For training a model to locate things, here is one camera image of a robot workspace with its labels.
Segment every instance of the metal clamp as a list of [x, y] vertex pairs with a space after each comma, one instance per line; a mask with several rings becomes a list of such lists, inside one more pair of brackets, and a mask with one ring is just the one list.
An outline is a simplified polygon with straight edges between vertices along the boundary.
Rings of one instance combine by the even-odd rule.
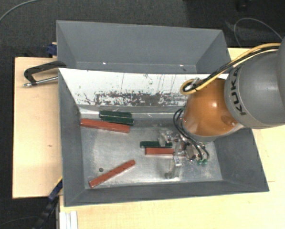
[[27, 69], [24, 72], [23, 75], [29, 81], [29, 83], [25, 83], [25, 84], [23, 84], [23, 86], [36, 86], [38, 84], [42, 84], [42, 83], [46, 83], [46, 82], [57, 80], [58, 77], [56, 76], [56, 77], [51, 77], [51, 78], [48, 78], [48, 79], [37, 81], [32, 76], [33, 74], [36, 74], [36, 73], [39, 73], [39, 72], [43, 72], [43, 71], [47, 71], [47, 70], [51, 70], [51, 69], [54, 69], [54, 68], [66, 68], [66, 65], [63, 62], [61, 62], [61, 61], [54, 61], [54, 62], [51, 62], [51, 63], [45, 63], [45, 64], [42, 64], [42, 65], [38, 65], [38, 66], [35, 66], [35, 67]]

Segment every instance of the red wooden block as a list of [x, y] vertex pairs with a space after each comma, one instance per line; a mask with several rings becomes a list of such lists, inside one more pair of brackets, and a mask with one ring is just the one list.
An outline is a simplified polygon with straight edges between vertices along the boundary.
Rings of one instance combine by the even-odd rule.
[[133, 159], [130, 160], [130, 161], [127, 161], [126, 163], [118, 166], [117, 168], [112, 169], [112, 170], [108, 171], [107, 173], [105, 173], [105, 174], [103, 174], [103, 175], [101, 175], [101, 176], [91, 180], [89, 182], [89, 186], [91, 188], [94, 188], [95, 186], [98, 186], [99, 184], [107, 181], [108, 179], [110, 179], [110, 178], [112, 178], [112, 177], [122, 173], [123, 171], [131, 168], [135, 164], [136, 164], [136, 162]]
[[146, 155], [173, 155], [173, 148], [164, 148], [164, 147], [146, 147]]
[[111, 123], [106, 121], [91, 120], [91, 119], [81, 119], [81, 126], [101, 129], [106, 131], [123, 132], [123, 133], [129, 133], [130, 129], [128, 125]]

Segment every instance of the gray floor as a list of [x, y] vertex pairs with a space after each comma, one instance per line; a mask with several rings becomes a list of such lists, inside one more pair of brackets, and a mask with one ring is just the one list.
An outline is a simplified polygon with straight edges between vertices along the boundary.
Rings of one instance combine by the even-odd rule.
[[[0, 16], [27, 0], [0, 0]], [[45, 206], [44, 199], [11, 200], [13, 58], [48, 57], [46, 46], [55, 41], [55, 20], [100, 21], [146, 25], [222, 29], [229, 46], [238, 46], [233, 26], [244, 17], [262, 20], [285, 35], [285, 0], [253, 0], [238, 13], [235, 0], [48, 0], [21, 7], [0, 24], [0, 224], [3, 228], [31, 228]], [[279, 39], [254, 21], [238, 24], [243, 46]], [[47, 228], [54, 226], [54, 220]]]

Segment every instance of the kuka logo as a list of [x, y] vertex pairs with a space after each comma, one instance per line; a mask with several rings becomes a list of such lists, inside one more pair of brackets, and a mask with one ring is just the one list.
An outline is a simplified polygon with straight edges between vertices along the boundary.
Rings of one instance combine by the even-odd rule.
[[234, 76], [234, 81], [231, 80], [231, 92], [232, 92], [232, 96], [234, 96], [234, 106], [237, 110], [239, 110], [240, 115], [246, 115], [246, 112], [243, 111], [242, 109], [242, 105], [239, 103], [239, 98], [238, 98], [238, 94], [237, 94], [237, 88], [236, 88], [236, 82], [237, 82], [237, 76], [238, 76], [238, 71], [239, 68], [237, 70], [234, 71], [233, 76]]

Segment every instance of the yellow cable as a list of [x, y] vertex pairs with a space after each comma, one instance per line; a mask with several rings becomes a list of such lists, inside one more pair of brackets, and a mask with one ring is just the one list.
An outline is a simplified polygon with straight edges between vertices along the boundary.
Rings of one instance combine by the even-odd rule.
[[[256, 47], [254, 47], [254, 48], [252, 48], [252, 49], [250, 49], [250, 50], [247, 50], [246, 52], [242, 53], [241, 55], [239, 55], [238, 57], [236, 57], [234, 60], [230, 61], [230, 62], [228, 63], [228, 65], [233, 64], [235, 61], [237, 61], [237, 60], [239, 60], [239, 59], [241, 59], [241, 58], [243, 58], [243, 57], [249, 55], [250, 53], [253, 53], [253, 52], [257, 51], [257, 50], [261, 50], [261, 49], [263, 49], [263, 48], [269, 48], [269, 47], [276, 47], [276, 46], [279, 47], [279, 46], [280, 46], [280, 43], [267, 43], [267, 44], [262, 44], [262, 45], [256, 46]], [[202, 88], [204, 88], [205, 86], [207, 86], [209, 83], [213, 82], [216, 78], [218, 78], [218, 77], [219, 77], [222, 73], [224, 73], [224, 72], [225, 72], [225, 70], [222, 71], [222, 72], [220, 72], [220, 73], [218, 73], [218, 74], [216, 74], [214, 77], [210, 78], [208, 81], [204, 82], [202, 85], [200, 85], [200, 86], [198, 86], [198, 87], [192, 89], [191, 91], [185, 92], [185, 91], [183, 91], [184, 87], [185, 87], [188, 83], [193, 82], [193, 79], [187, 80], [187, 81], [185, 81], [185, 82], [181, 85], [179, 91], [180, 91], [180, 93], [181, 93], [182, 95], [190, 95], [190, 94], [193, 94], [193, 93], [195, 93], [196, 91], [199, 91], [199, 90], [201, 90]]]

